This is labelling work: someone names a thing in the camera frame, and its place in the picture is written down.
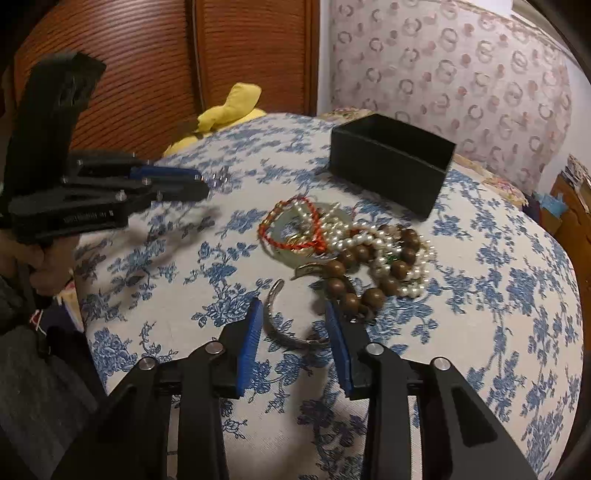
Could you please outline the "left hand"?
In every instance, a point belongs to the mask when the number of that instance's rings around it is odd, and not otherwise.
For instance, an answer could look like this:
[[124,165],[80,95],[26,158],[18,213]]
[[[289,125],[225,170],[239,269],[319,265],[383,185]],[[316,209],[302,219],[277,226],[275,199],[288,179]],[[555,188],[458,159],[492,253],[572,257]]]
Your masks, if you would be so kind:
[[10,232],[1,231],[1,276],[13,278],[18,264],[30,266],[33,289],[42,296],[55,296],[69,282],[79,240],[79,236],[58,238],[50,247],[41,248],[20,244]]

